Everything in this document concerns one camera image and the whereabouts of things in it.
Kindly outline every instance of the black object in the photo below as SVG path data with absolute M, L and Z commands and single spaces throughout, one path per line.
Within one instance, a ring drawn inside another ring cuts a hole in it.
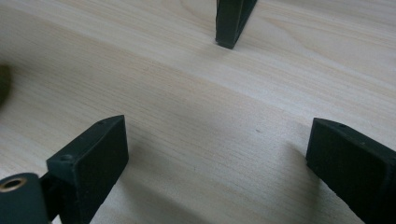
M 49 171 L 0 181 L 1 224 L 89 223 L 128 162 L 124 116 L 103 119 L 47 160 Z
M 220 46 L 233 49 L 256 2 L 257 0 L 218 0 L 216 41 Z
M 365 223 L 396 223 L 396 152 L 344 124 L 314 119 L 307 165 Z

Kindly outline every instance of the light wood tabletop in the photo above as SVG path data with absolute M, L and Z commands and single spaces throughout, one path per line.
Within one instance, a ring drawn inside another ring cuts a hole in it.
M 215 19 L 0 0 L 0 179 L 123 114 L 130 160 L 92 223 L 362 223 L 304 155 L 313 118 L 396 149 L 396 1 L 259 0 L 233 50 Z

